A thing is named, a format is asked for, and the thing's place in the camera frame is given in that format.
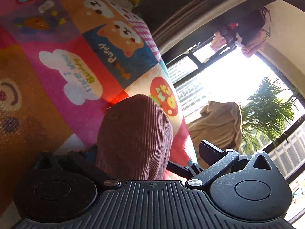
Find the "beige cloth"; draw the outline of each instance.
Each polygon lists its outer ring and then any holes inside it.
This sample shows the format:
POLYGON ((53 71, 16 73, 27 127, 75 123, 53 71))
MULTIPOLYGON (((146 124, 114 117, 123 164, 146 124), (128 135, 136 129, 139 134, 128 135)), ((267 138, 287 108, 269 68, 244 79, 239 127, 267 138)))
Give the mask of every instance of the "beige cloth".
POLYGON ((234 102, 209 102, 201 111, 201 117, 187 124, 194 144, 198 164, 208 165, 199 156, 199 144, 207 140, 220 149, 232 148, 238 151, 242 141, 242 116, 240 107, 234 102))

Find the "silver screw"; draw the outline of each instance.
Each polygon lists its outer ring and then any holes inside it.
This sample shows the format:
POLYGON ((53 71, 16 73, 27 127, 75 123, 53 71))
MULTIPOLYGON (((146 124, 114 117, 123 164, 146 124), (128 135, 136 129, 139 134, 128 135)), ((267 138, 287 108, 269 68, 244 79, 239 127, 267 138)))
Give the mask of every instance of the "silver screw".
POLYGON ((203 184, 203 182, 199 179, 191 179, 188 181, 188 184, 190 186, 198 187, 198 186, 201 186, 203 184))
POLYGON ((119 182, 115 179, 108 179, 104 181, 104 185, 107 187, 115 187, 118 186, 119 182))

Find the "green tree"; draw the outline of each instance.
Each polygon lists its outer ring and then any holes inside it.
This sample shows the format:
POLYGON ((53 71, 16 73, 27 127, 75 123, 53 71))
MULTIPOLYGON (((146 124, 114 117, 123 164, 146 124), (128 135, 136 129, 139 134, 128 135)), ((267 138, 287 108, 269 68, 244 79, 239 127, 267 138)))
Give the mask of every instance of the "green tree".
POLYGON ((293 121, 293 107, 296 107, 297 90, 286 101, 277 95, 286 88, 280 79, 264 77, 259 89, 248 98, 249 103, 241 107, 242 151, 253 154, 261 148, 259 138, 264 141, 277 139, 293 121))

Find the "colorful blanket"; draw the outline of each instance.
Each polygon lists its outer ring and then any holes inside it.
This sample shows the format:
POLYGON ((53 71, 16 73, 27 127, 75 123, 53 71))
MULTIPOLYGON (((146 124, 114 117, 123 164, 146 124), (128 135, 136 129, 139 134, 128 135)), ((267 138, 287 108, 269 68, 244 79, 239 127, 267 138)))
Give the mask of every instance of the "colorful blanket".
POLYGON ((0 4, 0 214, 40 151, 91 146, 105 110, 135 94, 169 118, 170 160, 190 163, 181 106, 140 17, 108 0, 0 4))

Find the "ribbed fabric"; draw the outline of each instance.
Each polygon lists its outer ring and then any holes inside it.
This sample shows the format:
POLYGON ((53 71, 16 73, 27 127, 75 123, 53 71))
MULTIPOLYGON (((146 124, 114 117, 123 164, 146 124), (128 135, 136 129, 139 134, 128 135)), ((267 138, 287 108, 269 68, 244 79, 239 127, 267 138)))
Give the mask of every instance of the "ribbed fabric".
POLYGON ((122 183, 162 180, 173 128, 161 108, 135 95, 107 109, 97 137, 96 166, 122 183))

